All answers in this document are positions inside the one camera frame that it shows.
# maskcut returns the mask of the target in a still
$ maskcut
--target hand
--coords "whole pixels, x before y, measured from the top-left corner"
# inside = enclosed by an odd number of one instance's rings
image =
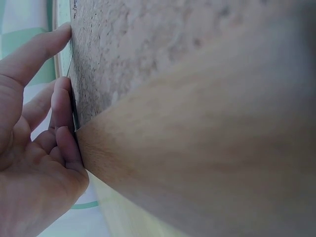
[[[63,25],[0,61],[0,236],[37,236],[88,186],[73,137],[70,80],[52,82],[23,106],[24,87],[70,37]],[[51,107],[48,130],[31,141]]]

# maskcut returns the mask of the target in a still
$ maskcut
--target tiled background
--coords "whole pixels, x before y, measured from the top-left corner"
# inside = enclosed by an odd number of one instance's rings
[[[51,3],[52,0],[0,0],[0,59],[33,36],[51,30]],[[54,61],[50,59],[28,86],[54,79]]]

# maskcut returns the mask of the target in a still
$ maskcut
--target beige surface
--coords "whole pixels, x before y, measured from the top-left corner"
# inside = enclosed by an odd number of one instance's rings
[[[315,236],[316,5],[303,6],[87,123],[85,167],[191,236]]]
[[[71,0],[80,124],[196,49],[264,24],[294,1]]]

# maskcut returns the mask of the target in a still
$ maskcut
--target finger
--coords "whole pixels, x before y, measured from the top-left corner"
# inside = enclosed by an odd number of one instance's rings
[[[37,143],[47,154],[57,146],[55,132],[51,129],[42,132],[33,142]]]
[[[0,61],[0,154],[5,150],[13,126],[21,117],[24,86],[50,56],[68,42],[71,28],[35,36],[16,52]]]
[[[56,132],[57,146],[65,160],[67,169],[77,171],[87,178],[87,172],[83,167],[78,145],[66,126],[60,127]]]
[[[51,98],[52,120],[55,127],[67,126],[74,133],[73,112],[71,107],[71,81],[69,78],[59,78],[55,84]]]
[[[65,160],[64,160],[63,156],[61,155],[61,152],[60,152],[60,150],[59,150],[58,147],[54,147],[54,148],[51,150],[51,152],[50,152],[49,155],[52,157],[52,159],[53,159],[54,161],[57,161],[57,162],[60,163],[62,166],[65,166]]]
[[[46,118],[50,110],[54,86],[55,82],[53,81],[30,102],[23,106],[22,116],[28,122],[31,132]]]
[[[39,34],[0,63],[0,75],[26,86],[43,63],[61,51],[71,37],[70,25],[56,31]]]

